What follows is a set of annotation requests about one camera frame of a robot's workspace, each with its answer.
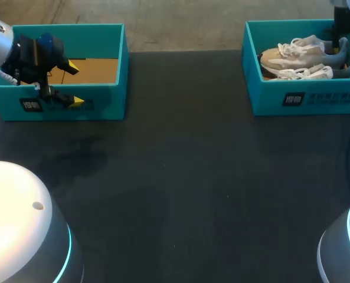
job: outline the sneaker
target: sneaker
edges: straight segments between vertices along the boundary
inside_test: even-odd
[[[350,78],[350,66],[343,70],[333,70],[333,78]]]
[[[345,64],[348,53],[348,40],[339,40],[340,52],[333,54],[332,41],[322,41],[314,35],[306,38],[295,38],[290,44],[278,44],[277,48],[264,51],[260,58],[261,66],[272,74],[280,70],[311,68],[323,64],[339,69]]]
[[[310,69],[302,68],[298,70],[288,69],[279,71],[279,77],[271,81],[287,80],[321,80],[331,78],[350,78],[350,66],[344,70],[333,70],[330,66],[319,64]]]

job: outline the dark table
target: dark table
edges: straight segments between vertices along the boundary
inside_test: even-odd
[[[125,121],[0,118],[0,160],[47,185],[86,283],[318,282],[350,204],[350,116],[253,117],[239,51],[135,53],[129,71]]]

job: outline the shoelace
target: shoelace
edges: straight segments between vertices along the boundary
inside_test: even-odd
[[[294,38],[290,44],[284,43],[278,43],[278,49],[279,52],[282,56],[284,57],[288,57],[292,54],[297,54],[297,55],[301,55],[301,54],[305,54],[307,53],[307,50],[311,49],[311,48],[315,48],[315,47],[320,47],[323,51],[324,51],[324,45],[320,42],[317,45],[306,45],[306,46],[299,46],[296,44],[296,42],[298,40],[301,40],[301,38]]]
[[[308,77],[309,75],[311,75],[311,73],[307,68],[301,68],[297,70],[288,69],[279,71],[279,78],[286,78],[290,80],[310,80],[310,78]]]

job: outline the teal box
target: teal box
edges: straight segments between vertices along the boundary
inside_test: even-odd
[[[129,52],[123,24],[17,25],[15,34],[38,38],[50,32],[61,39],[68,58],[118,58],[117,78],[110,84],[54,84],[58,91],[85,101],[70,109],[39,100],[42,112],[24,111],[21,98],[37,98],[32,85],[10,85],[0,78],[0,115],[5,121],[121,120],[125,98]]]
[[[264,81],[257,59],[257,54],[294,38],[315,34],[331,40],[332,24],[330,19],[246,22],[241,59],[255,116],[350,114],[350,79]]]

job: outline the cable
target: cable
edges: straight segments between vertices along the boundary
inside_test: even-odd
[[[0,77],[13,85],[17,85],[17,80],[15,78],[12,78],[10,75],[6,74],[2,70],[0,70]]]
[[[348,182],[348,189],[350,192],[350,166],[349,166],[349,161],[350,161],[350,137],[348,140],[348,145],[346,147],[346,152],[345,152],[345,177],[346,181]]]

